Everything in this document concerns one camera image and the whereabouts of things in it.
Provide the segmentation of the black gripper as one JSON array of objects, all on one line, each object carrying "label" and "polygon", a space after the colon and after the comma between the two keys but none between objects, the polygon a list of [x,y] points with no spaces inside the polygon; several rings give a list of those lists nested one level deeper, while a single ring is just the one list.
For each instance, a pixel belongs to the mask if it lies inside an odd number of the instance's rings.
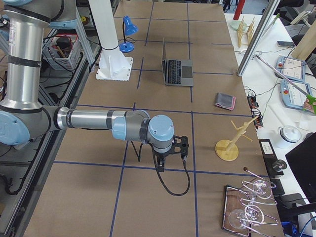
[{"label": "black gripper", "polygon": [[157,158],[157,169],[158,172],[164,172],[165,169],[165,158],[167,157],[167,152],[160,153],[154,150],[154,155]]}]

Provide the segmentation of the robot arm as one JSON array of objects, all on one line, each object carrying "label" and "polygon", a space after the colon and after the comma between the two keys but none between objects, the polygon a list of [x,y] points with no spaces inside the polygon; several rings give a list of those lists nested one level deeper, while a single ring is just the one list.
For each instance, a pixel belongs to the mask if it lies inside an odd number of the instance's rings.
[{"label": "robot arm", "polygon": [[10,20],[6,95],[0,103],[0,141],[20,145],[55,130],[109,130],[123,141],[149,144],[156,165],[175,152],[172,120],[149,117],[146,111],[83,111],[43,106],[38,101],[43,31],[73,29],[77,8],[73,0],[6,0]]}]

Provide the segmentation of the person's left hand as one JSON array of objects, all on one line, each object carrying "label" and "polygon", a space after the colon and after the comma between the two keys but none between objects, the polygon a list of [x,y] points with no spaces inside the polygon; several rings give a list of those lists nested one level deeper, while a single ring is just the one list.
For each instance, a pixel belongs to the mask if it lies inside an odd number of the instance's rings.
[{"label": "person's left hand", "polygon": [[314,101],[313,104],[311,105],[310,102],[309,102],[309,100],[308,100],[308,98],[306,98],[306,100],[305,100],[305,102],[304,102],[304,104],[303,104],[303,108],[304,108],[305,110],[308,110],[308,111],[314,113],[314,108],[313,108],[313,106],[315,106],[315,105],[316,105],[316,102],[315,102],[315,101]]}]

